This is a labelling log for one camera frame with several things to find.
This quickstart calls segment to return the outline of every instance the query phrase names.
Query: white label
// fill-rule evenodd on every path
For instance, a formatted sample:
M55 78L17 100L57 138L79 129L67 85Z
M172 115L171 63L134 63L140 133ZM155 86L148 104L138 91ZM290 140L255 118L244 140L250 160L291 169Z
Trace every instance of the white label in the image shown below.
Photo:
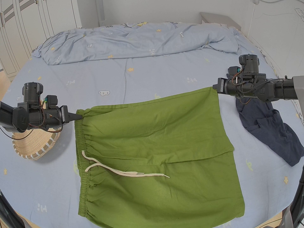
M223 92L223 89L224 89L224 80L222 79L221 80L221 90L220 90L220 92Z
M62 122L65 123L63 107L61 108Z

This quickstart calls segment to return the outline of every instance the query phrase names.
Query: headboard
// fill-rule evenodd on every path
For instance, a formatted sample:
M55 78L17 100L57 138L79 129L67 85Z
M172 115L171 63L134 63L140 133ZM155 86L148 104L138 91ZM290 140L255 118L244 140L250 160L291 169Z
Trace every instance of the headboard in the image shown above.
M250 0L241 31L279 78L304 75L304 0Z

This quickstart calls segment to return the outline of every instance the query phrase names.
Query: dark blue cloth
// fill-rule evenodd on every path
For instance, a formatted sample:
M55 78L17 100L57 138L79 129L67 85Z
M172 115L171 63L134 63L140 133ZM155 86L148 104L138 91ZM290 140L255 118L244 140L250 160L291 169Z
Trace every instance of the dark blue cloth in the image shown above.
M290 166L294 166L304 156L304 148L296 133L283 123L278 110L271 102L265 103L252 98L248 104L236 99L236 106L244 128L268 145Z

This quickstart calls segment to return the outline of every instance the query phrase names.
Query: light blue bed sheet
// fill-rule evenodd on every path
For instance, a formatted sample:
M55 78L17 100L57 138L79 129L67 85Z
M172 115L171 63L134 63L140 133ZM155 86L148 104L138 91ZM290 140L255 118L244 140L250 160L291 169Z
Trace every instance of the light blue bed sheet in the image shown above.
M256 54L260 72L275 78L260 50L236 29L242 54ZM212 86L227 68L239 65L236 53L203 48L170 55L83 61L48 65L31 57L12 82L3 102L17 106L26 82L40 82L42 94L57 95L59 106L70 112L96 105L134 103ZM241 124L235 98L219 95L222 121L233 144L245 215L220 227L254 228L273 217L293 200L304 159L291 167ZM304 143L304 127L291 101L276 101L285 123ZM0 188L13 208L41 228L97 227L78 215L80 177L76 166L74 123L64 126L56 145L37 161L19 157L9 138L0 134Z

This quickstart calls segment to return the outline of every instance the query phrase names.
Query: wall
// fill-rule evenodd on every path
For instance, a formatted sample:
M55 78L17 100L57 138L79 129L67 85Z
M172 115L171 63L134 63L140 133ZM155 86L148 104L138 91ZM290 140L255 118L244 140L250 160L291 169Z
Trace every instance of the wall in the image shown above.
M102 0L106 24L126 22L201 23L200 12L218 13L244 25L248 0Z

